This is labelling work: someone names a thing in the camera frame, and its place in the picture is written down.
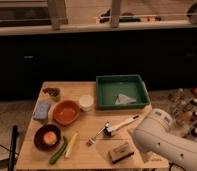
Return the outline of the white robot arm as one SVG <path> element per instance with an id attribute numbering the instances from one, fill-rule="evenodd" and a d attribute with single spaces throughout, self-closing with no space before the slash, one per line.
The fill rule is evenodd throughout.
<path id="1" fill-rule="evenodd" d="M 197 171 L 197 142 L 169 133 L 172 117 L 152 109 L 134 129 L 132 139 L 140 152 L 154 152 L 187 171 Z"/>

